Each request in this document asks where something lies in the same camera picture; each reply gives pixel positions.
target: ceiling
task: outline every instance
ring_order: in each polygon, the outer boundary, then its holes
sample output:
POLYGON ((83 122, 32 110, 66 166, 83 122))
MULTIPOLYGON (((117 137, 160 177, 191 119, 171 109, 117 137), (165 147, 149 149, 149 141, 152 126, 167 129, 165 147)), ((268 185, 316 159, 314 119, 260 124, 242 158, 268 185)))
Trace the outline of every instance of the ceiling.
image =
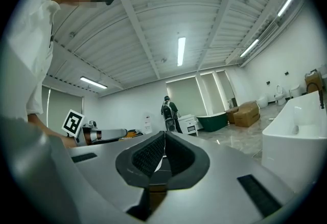
POLYGON ((244 51, 286 0, 115 0, 97 8, 61 6, 46 80, 104 96, 217 66, 244 51), (178 37, 186 37, 177 67, 178 37), (108 89, 80 80, 86 76, 108 89))

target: black slot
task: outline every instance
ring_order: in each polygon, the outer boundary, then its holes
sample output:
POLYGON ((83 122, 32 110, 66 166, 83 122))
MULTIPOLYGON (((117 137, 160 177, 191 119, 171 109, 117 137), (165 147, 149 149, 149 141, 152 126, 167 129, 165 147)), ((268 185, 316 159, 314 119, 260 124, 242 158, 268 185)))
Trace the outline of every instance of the black slot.
POLYGON ((121 152, 116 169, 127 184, 148 188, 149 181, 165 151, 165 132, 121 152))
POLYGON ((209 170, 210 159, 203 149, 169 131, 166 132, 165 152, 172 172, 172 178, 167 183, 167 190, 189 189, 197 184, 209 170))
POLYGON ((268 217, 282 207, 252 175, 237 179, 264 217, 268 217))
POLYGON ((93 158, 96 158, 96 157, 97 157, 97 155, 95 155, 94 153, 88 153, 88 154, 73 156, 72 160, 73 160, 74 163, 78 163, 78 162, 87 161, 89 159, 93 159, 93 158))

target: green bathtub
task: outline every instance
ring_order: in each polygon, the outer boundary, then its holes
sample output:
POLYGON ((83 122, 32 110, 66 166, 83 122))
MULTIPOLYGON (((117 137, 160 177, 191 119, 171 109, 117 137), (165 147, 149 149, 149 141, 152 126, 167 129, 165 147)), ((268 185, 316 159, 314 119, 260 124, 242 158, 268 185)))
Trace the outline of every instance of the green bathtub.
POLYGON ((197 117, 205 131, 216 131, 228 125, 227 113, 221 112, 208 116, 197 117))

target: black rubber pad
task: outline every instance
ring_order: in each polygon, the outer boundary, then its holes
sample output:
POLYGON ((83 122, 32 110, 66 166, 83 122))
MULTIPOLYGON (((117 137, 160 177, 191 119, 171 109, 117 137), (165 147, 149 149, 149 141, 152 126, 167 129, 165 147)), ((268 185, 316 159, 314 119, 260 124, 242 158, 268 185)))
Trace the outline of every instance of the black rubber pad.
POLYGON ((74 163, 78 163, 78 162, 86 161, 86 160, 93 159, 96 157, 97 157, 97 155, 95 155, 94 153, 88 153, 88 154, 83 154, 83 155, 79 155, 79 156, 73 156, 72 160, 74 163))
POLYGON ((282 206, 252 175, 237 178, 245 192, 264 217, 267 217, 282 206))

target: white shirt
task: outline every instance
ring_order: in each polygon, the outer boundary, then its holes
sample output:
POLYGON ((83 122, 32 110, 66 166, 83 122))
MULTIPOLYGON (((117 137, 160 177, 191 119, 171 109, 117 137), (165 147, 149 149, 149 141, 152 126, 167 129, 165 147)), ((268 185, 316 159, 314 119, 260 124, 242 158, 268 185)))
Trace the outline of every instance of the white shirt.
POLYGON ((20 0, 13 12, 3 37, 2 115, 27 121, 28 114, 43 113, 42 82, 52 60, 52 23, 59 9, 51 0, 20 0))

